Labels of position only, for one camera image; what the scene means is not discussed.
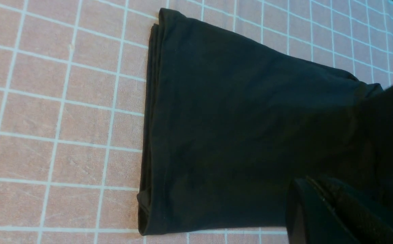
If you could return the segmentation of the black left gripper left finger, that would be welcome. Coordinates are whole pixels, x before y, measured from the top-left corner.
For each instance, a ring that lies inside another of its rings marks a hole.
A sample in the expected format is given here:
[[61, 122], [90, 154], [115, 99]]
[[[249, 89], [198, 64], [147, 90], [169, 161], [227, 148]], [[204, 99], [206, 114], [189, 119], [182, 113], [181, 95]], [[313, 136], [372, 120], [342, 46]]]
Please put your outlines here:
[[393, 212], [333, 178], [294, 179], [285, 224], [290, 244], [393, 244]]

